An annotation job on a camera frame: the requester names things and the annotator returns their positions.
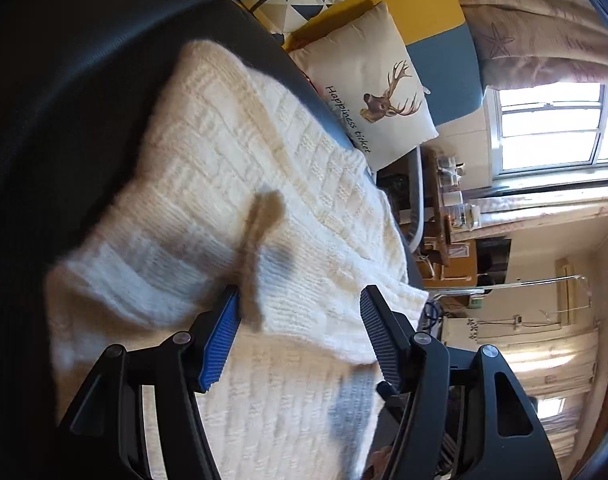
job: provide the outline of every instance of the deer pillow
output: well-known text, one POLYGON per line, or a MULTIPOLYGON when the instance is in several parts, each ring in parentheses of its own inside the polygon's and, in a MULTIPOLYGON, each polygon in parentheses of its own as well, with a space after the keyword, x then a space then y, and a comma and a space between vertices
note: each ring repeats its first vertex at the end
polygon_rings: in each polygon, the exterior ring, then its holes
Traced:
POLYGON ((437 137, 404 41, 381 2, 290 53, 373 171, 437 137))

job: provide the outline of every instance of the sofa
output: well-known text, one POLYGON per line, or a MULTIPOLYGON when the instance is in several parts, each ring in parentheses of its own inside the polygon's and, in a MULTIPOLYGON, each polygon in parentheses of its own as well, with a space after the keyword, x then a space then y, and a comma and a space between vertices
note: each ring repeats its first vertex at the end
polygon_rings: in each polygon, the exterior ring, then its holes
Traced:
POLYGON ((181 46, 200 38, 278 79, 352 148, 281 46, 233 1, 0 0, 0 466, 9 478, 37 476, 54 431, 43 278, 129 180, 158 91, 181 46))

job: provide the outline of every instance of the metal screw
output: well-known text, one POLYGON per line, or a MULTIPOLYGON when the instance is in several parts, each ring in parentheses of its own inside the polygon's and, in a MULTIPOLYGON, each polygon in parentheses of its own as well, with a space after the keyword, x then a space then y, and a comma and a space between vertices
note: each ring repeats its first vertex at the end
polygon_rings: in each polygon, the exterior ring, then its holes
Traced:
POLYGON ((413 336, 413 341, 415 341, 418 345, 428 345, 431 343, 431 336, 425 334, 424 332, 418 332, 413 336))
POLYGON ((122 345, 110 345, 104 350, 106 357, 117 357, 122 353, 122 345))
POLYGON ((178 332, 173 336, 173 343, 176 345, 183 345, 191 340, 191 334, 188 332, 178 332))
POLYGON ((500 351, 493 345, 482 346, 482 352, 486 357, 497 357, 498 355, 500 355, 500 351))

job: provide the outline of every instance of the knit texture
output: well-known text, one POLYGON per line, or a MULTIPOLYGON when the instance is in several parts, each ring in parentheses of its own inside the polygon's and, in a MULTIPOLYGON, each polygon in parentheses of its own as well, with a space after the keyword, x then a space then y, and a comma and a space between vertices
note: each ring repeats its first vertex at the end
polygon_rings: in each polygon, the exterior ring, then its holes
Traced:
POLYGON ((105 346, 156 345, 238 283, 242 326, 198 399, 222 478, 359 478, 379 373, 359 293, 411 322, 426 300, 365 170, 280 83, 188 44, 133 180, 47 277, 60 416, 105 346))

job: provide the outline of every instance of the deer antler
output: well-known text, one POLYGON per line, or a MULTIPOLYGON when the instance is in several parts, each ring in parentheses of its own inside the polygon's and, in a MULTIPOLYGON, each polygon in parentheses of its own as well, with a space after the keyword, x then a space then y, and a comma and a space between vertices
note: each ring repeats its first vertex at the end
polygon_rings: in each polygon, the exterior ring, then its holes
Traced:
POLYGON ((402 79, 403 77, 413 77, 411 74, 406 73, 407 69, 408 69, 408 65, 406 64, 405 61, 398 61, 397 63, 395 63, 395 65, 393 65, 393 81, 390 80, 390 72, 386 76, 386 78, 388 79, 388 90, 386 90, 384 92, 383 96, 385 98, 388 98, 388 99, 391 98, 391 96, 393 95, 393 92, 395 91, 395 88, 398 86, 400 79, 402 79), (402 66, 402 68, 399 70, 398 74, 396 75, 395 72, 399 68, 400 65, 402 66))
POLYGON ((422 107, 422 100, 420 99, 420 102, 418 102, 417 104, 415 103, 416 100, 417 94, 415 94, 415 96, 413 97, 413 100, 411 101, 411 107, 408 110, 404 110, 406 108, 406 105, 408 104, 408 99, 404 102, 404 106, 402 106, 401 109, 395 108, 393 105, 391 105, 388 109, 395 112, 395 115, 413 115, 422 107))

